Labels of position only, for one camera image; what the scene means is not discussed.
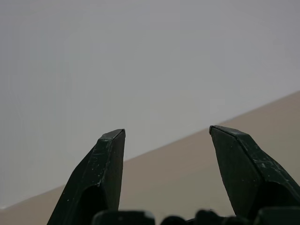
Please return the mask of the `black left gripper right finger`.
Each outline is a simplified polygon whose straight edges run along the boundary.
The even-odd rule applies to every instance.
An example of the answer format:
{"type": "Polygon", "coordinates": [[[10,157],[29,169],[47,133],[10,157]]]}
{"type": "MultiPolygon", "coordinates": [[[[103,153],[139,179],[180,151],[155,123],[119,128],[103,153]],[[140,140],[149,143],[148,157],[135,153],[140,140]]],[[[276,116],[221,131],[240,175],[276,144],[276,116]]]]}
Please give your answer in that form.
{"type": "Polygon", "coordinates": [[[265,207],[300,207],[300,185],[247,133],[210,126],[221,178],[235,215],[254,219],[265,207]]]}

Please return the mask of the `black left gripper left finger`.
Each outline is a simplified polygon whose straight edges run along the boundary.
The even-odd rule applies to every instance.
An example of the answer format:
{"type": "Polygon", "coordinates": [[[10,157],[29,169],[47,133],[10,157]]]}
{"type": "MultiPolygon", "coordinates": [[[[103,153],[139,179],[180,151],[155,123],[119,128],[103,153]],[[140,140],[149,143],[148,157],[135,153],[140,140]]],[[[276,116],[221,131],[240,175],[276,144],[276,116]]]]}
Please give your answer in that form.
{"type": "Polygon", "coordinates": [[[95,215],[117,210],[126,132],[103,134],[71,173],[47,225],[91,225],[95,215]]]}

